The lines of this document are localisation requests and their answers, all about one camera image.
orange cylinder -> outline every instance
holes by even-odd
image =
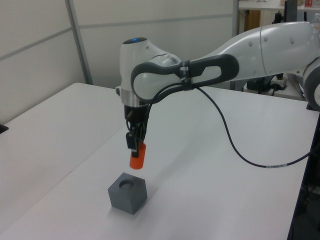
[[[140,142],[139,157],[133,157],[131,154],[130,167],[136,170],[142,169],[142,167],[144,166],[145,154],[146,154],[146,145],[143,142]]]

gray block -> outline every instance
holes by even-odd
[[[112,207],[133,215],[147,199],[146,181],[124,172],[108,188],[108,193]]]

cable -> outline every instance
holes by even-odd
[[[147,110],[147,118],[149,119],[149,114],[150,114],[150,110],[151,110],[152,105],[155,103],[155,101],[158,99],[159,95],[160,95],[164,90],[166,90],[166,89],[168,89],[168,88],[171,88],[171,87],[173,87],[173,86],[181,86],[181,85],[182,85],[182,84],[181,84],[180,82],[172,83],[172,84],[169,84],[169,85],[163,87],[160,91],[158,91],[158,92],[156,93],[156,95],[154,95],[154,97],[152,98],[151,103],[149,104],[149,107],[148,107],[148,110]]]
[[[291,222],[291,240],[294,240],[294,220]]]
[[[153,97],[153,99],[151,100],[151,103],[149,104],[149,107],[148,107],[148,110],[147,110],[147,123],[148,123],[148,120],[149,120],[149,114],[150,114],[150,110],[151,110],[151,107],[152,105],[155,103],[155,101],[158,99],[159,95],[166,89],[168,88],[171,88],[173,86],[180,86],[182,85],[181,83],[172,83],[172,84],[169,84],[165,87],[163,87],[160,91],[158,91],[156,93],[156,95]],[[231,135],[230,135],[230,132],[229,132],[229,128],[228,128],[228,125],[227,125],[227,122],[226,122],[226,119],[225,119],[225,116],[223,115],[222,111],[220,110],[219,106],[216,104],[216,102],[204,91],[202,90],[201,88],[199,87],[195,87],[197,90],[199,90],[201,93],[203,93],[212,103],[213,105],[216,107],[216,109],[218,110],[221,118],[222,118],[222,121],[223,121],[223,124],[224,124],[224,128],[225,128],[225,131],[226,131],[226,134],[229,138],[229,141],[231,143],[231,146],[233,148],[233,150],[236,152],[236,154],[238,154],[238,156],[244,160],[246,163],[250,164],[250,165],[253,165],[255,167],[259,167],[259,168],[266,168],[266,169],[272,169],[272,168],[283,168],[283,167],[287,167],[287,166],[290,166],[290,165],[293,165],[293,164],[296,164],[300,161],[302,161],[303,159],[305,159],[306,157],[309,157],[311,154],[314,153],[314,151],[316,149],[318,149],[320,147],[320,142],[312,149],[310,150],[307,154],[303,155],[302,157],[298,158],[297,160],[294,160],[294,161],[291,161],[291,162],[288,162],[288,163],[284,163],[284,164],[279,164],[279,165],[261,165],[261,164],[256,164],[254,162],[251,162],[249,160],[247,160],[244,156],[242,156],[240,154],[240,152],[237,150],[234,142],[232,141],[232,138],[231,138]]]
[[[220,110],[220,108],[218,107],[216,102],[204,90],[202,90],[199,87],[195,87],[195,88],[197,90],[199,90],[201,93],[203,93],[213,103],[213,105],[216,107],[216,109],[218,110],[218,112],[219,112],[219,114],[220,114],[220,116],[222,118],[225,130],[226,130],[226,134],[228,135],[228,138],[229,138],[229,141],[231,143],[231,146],[232,146],[233,150],[238,154],[238,156],[240,158],[242,158],[242,160],[244,160],[246,163],[248,163],[250,165],[253,165],[253,166],[256,166],[256,167],[259,167],[259,168],[267,168],[267,169],[269,169],[269,168],[287,167],[287,166],[296,164],[296,163],[300,162],[301,160],[305,159],[306,157],[310,156],[320,146],[320,142],[319,142],[311,151],[309,151],[307,154],[303,155],[302,157],[298,158],[297,160],[294,160],[294,161],[291,161],[291,162],[288,162],[288,163],[284,163],[284,164],[280,164],[280,165],[260,165],[260,164],[256,164],[254,162],[251,162],[251,161],[247,160],[244,156],[242,156],[240,154],[240,152],[237,150],[237,148],[235,147],[234,142],[232,141],[231,136],[230,136],[230,132],[229,132],[229,128],[227,126],[227,122],[226,122],[225,116],[223,115],[222,111]]]

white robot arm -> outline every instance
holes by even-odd
[[[230,80],[244,80],[299,70],[310,105],[320,110],[320,39],[308,22],[278,23],[233,37],[199,59],[181,61],[146,38],[134,38],[120,49],[121,86],[128,147],[139,157],[148,117],[148,105],[167,95]],[[155,95],[168,85],[176,84]]]

table surface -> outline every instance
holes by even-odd
[[[280,5],[280,0],[248,0],[239,1],[239,9],[252,9],[252,10],[284,10],[285,6]],[[297,7],[298,11],[306,12],[320,12],[320,7],[305,7],[305,3]]]
[[[0,134],[0,234],[125,125],[114,89],[75,83]]]
[[[319,113],[306,110],[306,102],[203,89],[247,159],[283,164],[310,150]],[[121,128],[0,240],[287,239],[306,159],[269,169],[245,163],[215,107],[196,90],[152,107],[141,170],[129,168],[126,132]],[[110,204],[107,189],[122,172],[146,180],[148,199],[135,215]]]

